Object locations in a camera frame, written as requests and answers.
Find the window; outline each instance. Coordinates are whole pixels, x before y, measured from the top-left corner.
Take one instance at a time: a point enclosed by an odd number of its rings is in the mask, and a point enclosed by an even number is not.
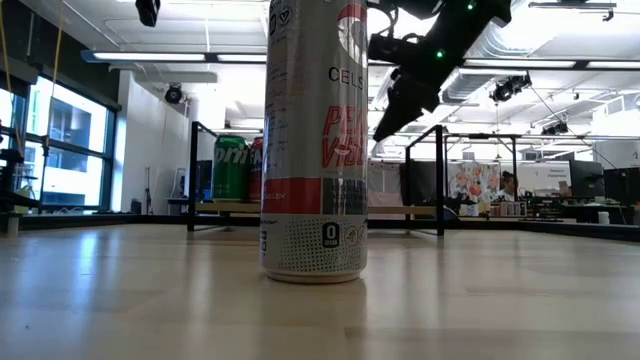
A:
[[[2,121],[2,126],[4,127],[13,127],[15,116],[12,109],[15,100],[15,95],[0,89],[0,121]]]
[[[39,78],[31,87],[27,131],[89,150],[104,152],[109,111],[71,90]],[[49,108],[51,106],[51,123]]]
[[[99,205],[102,167],[100,158],[51,148],[45,168],[43,202]]]
[[[51,81],[39,78],[31,86],[26,117],[31,141],[25,147],[25,167],[33,176],[22,186],[31,186],[36,198],[42,195],[44,205],[107,208],[104,190],[110,186],[114,118],[106,107],[61,85],[53,91]],[[47,134],[45,160],[39,136]]]
[[[9,148],[9,136],[5,133],[2,133],[2,143],[0,143],[0,151]],[[0,167],[6,166],[7,162],[4,160],[0,160]]]

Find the colorful artwork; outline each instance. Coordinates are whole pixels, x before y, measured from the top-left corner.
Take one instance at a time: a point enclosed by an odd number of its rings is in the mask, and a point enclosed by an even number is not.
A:
[[[449,196],[475,203],[491,203],[500,190],[498,164],[464,162],[449,164]]]

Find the glass window pane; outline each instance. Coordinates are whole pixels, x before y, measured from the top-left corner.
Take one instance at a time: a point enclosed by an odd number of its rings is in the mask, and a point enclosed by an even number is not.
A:
[[[2,126],[13,127],[12,100],[14,95],[4,89],[0,89],[0,121]]]
[[[44,204],[100,205],[102,159],[50,148],[44,175]]]
[[[16,118],[22,116],[24,98],[0,89],[0,121],[4,127],[14,127]]]
[[[31,86],[27,131],[46,135],[48,126],[51,139],[103,152],[107,108],[60,85],[55,86],[53,101],[50,102],[52,85],[51,81],[38,78],[38,83]]]
[[[0,151],[9,148],[9,135],[2,134],[2,142],[0,143]],[[0,160],[0,166],[6,166],[7,162],[4,160]]]
[[[28,187],[32,199],[40,200],[40,186],[42,184],[42,166],[44,157],[42,145],[27,141],[24,148],[24,172],[20,180],[20,189]]]

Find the person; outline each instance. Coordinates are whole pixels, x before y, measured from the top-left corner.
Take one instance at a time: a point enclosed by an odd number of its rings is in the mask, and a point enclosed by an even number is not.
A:
[[[502,172],[502,189],[498,191],[498,199],[502,198],[504,201],[515,201],[516,193],[516,177],[508,172]]]

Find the red can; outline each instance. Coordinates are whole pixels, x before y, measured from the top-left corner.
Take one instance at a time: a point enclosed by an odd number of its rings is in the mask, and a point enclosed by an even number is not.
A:
[[[257,137],[251,144],[249,163],[249,201],[260,202],[262,198],[262,147],[264,139]]]

